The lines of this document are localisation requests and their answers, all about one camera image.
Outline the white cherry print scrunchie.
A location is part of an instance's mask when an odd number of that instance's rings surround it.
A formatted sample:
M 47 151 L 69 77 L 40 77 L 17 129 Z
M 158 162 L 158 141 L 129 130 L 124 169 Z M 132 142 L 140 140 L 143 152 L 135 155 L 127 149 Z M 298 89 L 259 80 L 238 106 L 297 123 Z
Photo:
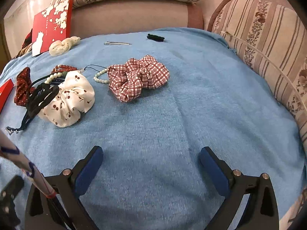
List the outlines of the white cherry print scrunchie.
M 57 127 L 68 127 L 75 124 L 81 113 L 88 112 L 95 102 L 95 91 L 87 78 L 80 71 L 67 73 L 59 92 L 53 100 L 40 110 L 40 119 L 50 121 Z

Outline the dark red dotted scrunchie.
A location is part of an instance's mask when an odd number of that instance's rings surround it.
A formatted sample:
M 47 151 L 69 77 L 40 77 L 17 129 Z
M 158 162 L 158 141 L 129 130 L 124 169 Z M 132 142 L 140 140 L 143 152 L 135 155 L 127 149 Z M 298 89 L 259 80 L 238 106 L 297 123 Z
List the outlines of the dark red dotted scrunchie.
M 33 94 L 35 88 L 31 87 L 30 68 L 25 67 L 17 75 L 17 88 L 14 97 L 14 103 L 18 106 L 26 107 L 28 98 Z

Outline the red plaid scrunchie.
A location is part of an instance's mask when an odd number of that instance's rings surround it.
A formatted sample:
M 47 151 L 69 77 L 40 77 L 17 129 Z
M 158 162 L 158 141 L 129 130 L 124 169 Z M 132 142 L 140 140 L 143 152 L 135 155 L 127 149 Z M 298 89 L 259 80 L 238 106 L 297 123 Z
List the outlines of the red plaid scrunchie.
M 151 55 L 141 59 L 131 58 L 125 64 L 115 64 L 107 68 L 109 88 L 121 102 L 138 98 L 143 89 L 157 89 L 170 78 L 166 66 Z

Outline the white blue patterned sleeve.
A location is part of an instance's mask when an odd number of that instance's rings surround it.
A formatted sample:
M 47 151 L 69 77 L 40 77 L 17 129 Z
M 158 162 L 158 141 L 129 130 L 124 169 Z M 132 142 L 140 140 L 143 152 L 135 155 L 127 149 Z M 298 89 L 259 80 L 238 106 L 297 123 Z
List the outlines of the white blue patterned sleeve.
M 14 143 L 1 131 L 1 157 L 10 160 L 18 168 L 22 170 L 32 182 L 32 184 L 38 188 L 46 198 L 53 199 L 56 197 L 57 192 L 47 182 L 42 173 L 37 169 L 36 165 L 31 162 L 22 151 L 17 148 Z

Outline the red tray box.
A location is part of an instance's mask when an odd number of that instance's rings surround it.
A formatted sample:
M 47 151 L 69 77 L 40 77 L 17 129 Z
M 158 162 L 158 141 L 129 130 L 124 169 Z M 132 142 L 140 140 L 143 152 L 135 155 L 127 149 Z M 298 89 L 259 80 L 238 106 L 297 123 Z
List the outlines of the red tray box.
M 10 95 L 10 93 L 12 92 L 12 89 L 14 87 L 14 83 L 12 82 L 11 79 L 7 80 L 0 88 L 0 113 L 2 112 L 2 109 Z

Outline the blue towel blanket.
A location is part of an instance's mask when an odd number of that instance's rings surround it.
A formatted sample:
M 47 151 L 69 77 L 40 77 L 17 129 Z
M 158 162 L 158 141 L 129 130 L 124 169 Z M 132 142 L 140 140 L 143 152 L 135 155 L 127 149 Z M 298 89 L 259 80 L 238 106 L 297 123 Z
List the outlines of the blue towel blanket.
M 122 103 L 87 69 L 95 103 L 76 124 L 59 128 L 36 117 L 12 142 L 45 176 L 102 147 L 103 164 L 81 197 L 100 229 L 204 229 L 223 202 L 198 159 L 205 146 L 245 175 L 267 173 L 284 216 L 306 186 L 306 155 L 293 116 L 220 36 L 189 28 L 155 34 L 165 41 L 149 40 L 145 32 L 97 35 L 61 56 L 10 61 L 1 82 L 24 67 L 37 80 L 58 64 L 108 67 L 145 55 L 170 72 L 164 86 Z

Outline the cream knitted scrunchie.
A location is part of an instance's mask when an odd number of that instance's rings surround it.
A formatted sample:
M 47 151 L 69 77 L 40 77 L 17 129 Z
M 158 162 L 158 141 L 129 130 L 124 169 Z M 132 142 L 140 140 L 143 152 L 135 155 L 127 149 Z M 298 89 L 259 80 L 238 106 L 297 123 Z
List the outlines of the cream knitted scrunchie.
M 60 56 L 67 53 L 73 46 L 79 44 L 81 38 L 77 36 L 68 37 L 64 40 L 57 40 L 49 47 L 51 56 Z

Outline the pile of clothes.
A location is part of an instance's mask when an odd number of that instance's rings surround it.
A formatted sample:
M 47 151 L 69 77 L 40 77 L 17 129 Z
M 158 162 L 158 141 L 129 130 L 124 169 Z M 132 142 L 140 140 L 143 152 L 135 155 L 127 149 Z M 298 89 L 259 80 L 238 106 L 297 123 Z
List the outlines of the pile of clothes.
M 26 36 L 26 38 L 25 38 L 25 40 L 22 44 L 21 50 L 14 57 L 15 59 L 29 53 L 32 50 L 32 31 L 33 30 L 31 30 L 30 33 Z

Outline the silver hair clip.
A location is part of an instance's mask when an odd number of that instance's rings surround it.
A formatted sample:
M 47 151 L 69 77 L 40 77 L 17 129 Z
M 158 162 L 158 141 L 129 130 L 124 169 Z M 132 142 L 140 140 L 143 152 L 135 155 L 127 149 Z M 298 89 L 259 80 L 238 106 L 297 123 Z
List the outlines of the silver hair clip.
M 126 46 L 130 46 L 131 43 L 124 43 L 124 42 L 104 42 L 104 45 L 108 46 L 108 45 L 126 45 Z

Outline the striped floral pillow right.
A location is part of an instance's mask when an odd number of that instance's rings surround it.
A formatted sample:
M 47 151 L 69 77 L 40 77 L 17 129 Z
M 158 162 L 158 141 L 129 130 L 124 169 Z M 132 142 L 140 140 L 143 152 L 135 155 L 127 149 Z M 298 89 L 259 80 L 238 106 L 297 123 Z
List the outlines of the striped floral pillow right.
M 224 0 L 208 30 L 267 81 L 306 146 L 306 28 L 295 11 L 265 0 Z

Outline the red floral box lid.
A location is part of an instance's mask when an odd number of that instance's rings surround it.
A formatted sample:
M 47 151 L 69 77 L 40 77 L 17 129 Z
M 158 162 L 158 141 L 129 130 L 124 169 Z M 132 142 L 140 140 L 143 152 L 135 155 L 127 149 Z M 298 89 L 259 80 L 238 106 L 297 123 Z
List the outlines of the red floral box lid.
M 32 27 L 32 56 L 49 50 L 57 40 L 70 36 L 73 0 L 63 0 L 50 5 L 34 16 Z

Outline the pink padded headboard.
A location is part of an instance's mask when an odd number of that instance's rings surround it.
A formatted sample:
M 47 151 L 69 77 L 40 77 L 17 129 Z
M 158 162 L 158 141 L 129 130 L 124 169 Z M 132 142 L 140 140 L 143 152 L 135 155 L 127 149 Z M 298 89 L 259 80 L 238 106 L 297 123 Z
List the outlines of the pink padded headboard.
M 167 27 L 203 29 L 201 7 L 171 0 L 96 2 L 72 10 L 70 35 L 85 39 Z

